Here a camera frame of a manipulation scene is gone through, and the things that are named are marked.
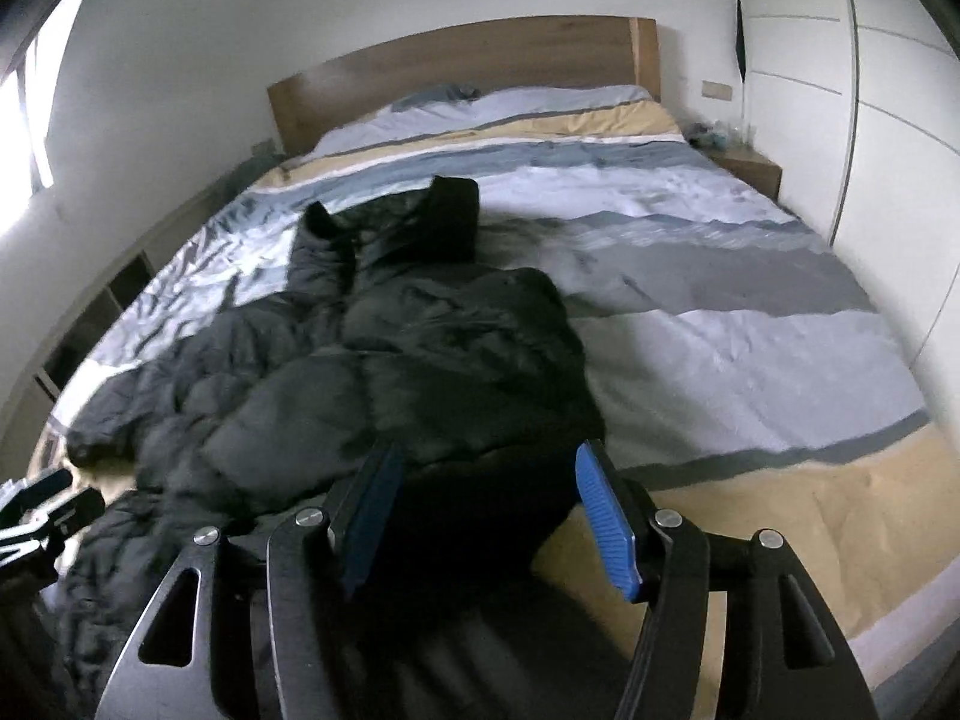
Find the black puffer coat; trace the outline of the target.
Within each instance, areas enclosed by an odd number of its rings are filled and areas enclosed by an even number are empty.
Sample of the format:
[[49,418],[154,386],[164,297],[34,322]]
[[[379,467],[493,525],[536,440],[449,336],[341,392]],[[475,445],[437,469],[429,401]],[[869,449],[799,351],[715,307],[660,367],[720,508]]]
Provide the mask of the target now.
[[[480,192],[438,177],[342,215],[302,213],[285,286],[111,377],[68,429],[71,465],[125,461],[83,536],[59,647],[96,718],[149,599],[202,527],[247,535],[358,473],[404,477],[342,619],[348,718],[607,717],[622,659],[532,562],[604,432],[551,279],[477,259]],[[265,596],[251,605],[260,713],[283,718]]]

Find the dark clothes on shelf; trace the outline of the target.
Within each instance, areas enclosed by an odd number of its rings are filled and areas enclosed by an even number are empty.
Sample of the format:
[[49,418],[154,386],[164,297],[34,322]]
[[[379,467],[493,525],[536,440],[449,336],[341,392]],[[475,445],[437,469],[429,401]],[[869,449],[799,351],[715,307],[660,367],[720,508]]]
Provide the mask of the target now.
[[281,166],[285,163],[285,156],[283,154],[272,153],[272,154],[256,154],[256,156],[251,156],[249,160],[242,161],[242,163],[229,171],[226,176],[221,179],[221,195],[227,202],[235,199],[240,193],[247,190],[251,187],[252,184],[255,184],[259,179],[262,179],[267,172],[272,171],[275,167]]

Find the white low shelf unit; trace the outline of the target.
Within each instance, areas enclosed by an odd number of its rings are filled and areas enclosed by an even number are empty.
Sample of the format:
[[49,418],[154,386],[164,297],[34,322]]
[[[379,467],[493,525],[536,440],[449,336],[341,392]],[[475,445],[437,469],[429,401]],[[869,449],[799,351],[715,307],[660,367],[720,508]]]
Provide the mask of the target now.
[[47,361],[80,327],[83,351],[236,195],[215,182],[174,208],[149,199],[76,216],[49,192],[2,234],[2,476],[22,475],[55,397]]

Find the striped duvet cover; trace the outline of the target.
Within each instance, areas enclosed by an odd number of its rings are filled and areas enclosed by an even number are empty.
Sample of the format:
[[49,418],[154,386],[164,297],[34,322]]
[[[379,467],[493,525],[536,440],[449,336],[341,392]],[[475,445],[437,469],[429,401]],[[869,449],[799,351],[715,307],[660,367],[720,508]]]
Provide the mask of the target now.
[[[825,241],[707,160],[646,93],[508,89],[384,110],[325,135],[218,211],[86,360],[98,385],[285,286],[302,213],[469,179],[477,259],[534,268],[584,349],[620,476],[706,533],[793,546],[877,713],[911,718],[958,650],[958,461],[900,344]],[[608,582],[581,496],[532,562],[622,659],[646,610]],[[692,718],[716,713],[711,595]]]

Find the window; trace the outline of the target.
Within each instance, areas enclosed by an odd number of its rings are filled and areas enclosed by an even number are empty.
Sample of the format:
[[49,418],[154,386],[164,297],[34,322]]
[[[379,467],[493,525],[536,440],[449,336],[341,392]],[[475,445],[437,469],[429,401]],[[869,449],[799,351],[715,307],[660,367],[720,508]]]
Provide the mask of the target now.
[[47,153],[53,98],[83,0],[60,0],[2,82],[2,234],[26,215],[32,197],[53,186]]

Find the blue grey pillow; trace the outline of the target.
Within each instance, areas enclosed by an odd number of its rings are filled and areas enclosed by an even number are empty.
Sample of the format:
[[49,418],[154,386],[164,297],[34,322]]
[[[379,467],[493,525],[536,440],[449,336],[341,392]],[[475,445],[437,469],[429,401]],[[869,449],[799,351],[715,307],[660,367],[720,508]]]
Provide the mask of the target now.
[[442,85],[430,86],[416,93],[407,94],[404,98],[394,101],[389,106],[389,110],[391,112],[404,112],[404,110],[425,107],[430,104],[471,103],[480,96],[482,96],[482,91],[475,86],[443,83]]

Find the wooden nightstand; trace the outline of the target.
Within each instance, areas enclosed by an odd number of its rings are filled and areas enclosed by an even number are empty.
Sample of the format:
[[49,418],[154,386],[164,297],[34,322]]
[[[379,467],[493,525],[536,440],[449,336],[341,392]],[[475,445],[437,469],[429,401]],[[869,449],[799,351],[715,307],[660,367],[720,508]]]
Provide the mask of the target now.
[[747,146],[729,146],[726,149],[708,148],[704,156],[713,163],[731,172],[742,182],[753,187],[765,197],[777,202],[781,188],[782,169],[779,164],[765,158]]

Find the items on nightstand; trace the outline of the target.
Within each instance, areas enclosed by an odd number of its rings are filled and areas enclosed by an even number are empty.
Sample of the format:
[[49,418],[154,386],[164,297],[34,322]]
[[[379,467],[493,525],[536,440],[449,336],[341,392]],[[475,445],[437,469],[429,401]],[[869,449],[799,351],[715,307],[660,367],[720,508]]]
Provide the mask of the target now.
[[703,151],[727,151],[743,144],[742,132],[737,124],[726,121],[696,121],[683,129],[686,141]]

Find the wooden headboard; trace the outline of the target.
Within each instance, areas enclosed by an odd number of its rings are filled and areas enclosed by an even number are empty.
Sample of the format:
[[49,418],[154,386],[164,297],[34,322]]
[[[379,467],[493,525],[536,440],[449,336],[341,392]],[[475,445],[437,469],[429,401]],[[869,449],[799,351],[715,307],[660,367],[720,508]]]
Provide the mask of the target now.
[[286,154],[395,99],[444,83],[633,85],[661,94],[658,25],[636,16],[523,16],[433,29],[355,50],[267,89]]

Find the white sliding wardrobe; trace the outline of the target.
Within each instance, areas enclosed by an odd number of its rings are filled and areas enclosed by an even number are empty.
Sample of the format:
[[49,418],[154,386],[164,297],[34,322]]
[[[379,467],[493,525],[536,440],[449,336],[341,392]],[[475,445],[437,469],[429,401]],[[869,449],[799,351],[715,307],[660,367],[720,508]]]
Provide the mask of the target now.
[[958,433],[958,55],[921,0],[739,0],[743,123]]

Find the wall socket plate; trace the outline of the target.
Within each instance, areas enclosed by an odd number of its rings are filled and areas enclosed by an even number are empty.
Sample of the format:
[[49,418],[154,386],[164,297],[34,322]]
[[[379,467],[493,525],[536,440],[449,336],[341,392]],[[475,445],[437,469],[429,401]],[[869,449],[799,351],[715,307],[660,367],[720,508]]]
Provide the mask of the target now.
[[734,99],[734,88],[731,85],[726,85],[726,83],[703,80],[701,82],[701,96],[704,99],[716,99],[716,101],[729,103]]

